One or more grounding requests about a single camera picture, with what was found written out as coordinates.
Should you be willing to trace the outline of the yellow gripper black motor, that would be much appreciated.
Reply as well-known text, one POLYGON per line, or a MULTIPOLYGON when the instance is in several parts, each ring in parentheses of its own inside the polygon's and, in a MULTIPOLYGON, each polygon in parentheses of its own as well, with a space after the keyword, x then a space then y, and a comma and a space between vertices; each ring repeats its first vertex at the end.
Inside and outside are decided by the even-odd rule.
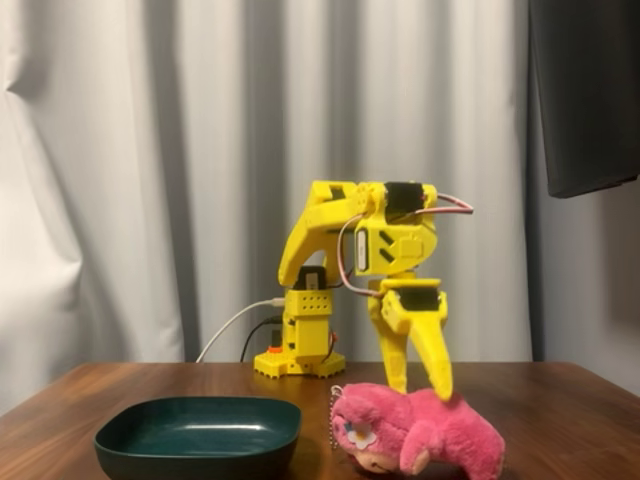
POLYGON ((407 340, 418 353, 440 400, 453 394, 453 374, 443 328, 448 319, 445 292, 436 278, 385 278, 368 287, 384 295, 368 299, 368 314, 380 345, 388 386, 407 392, 407 340))

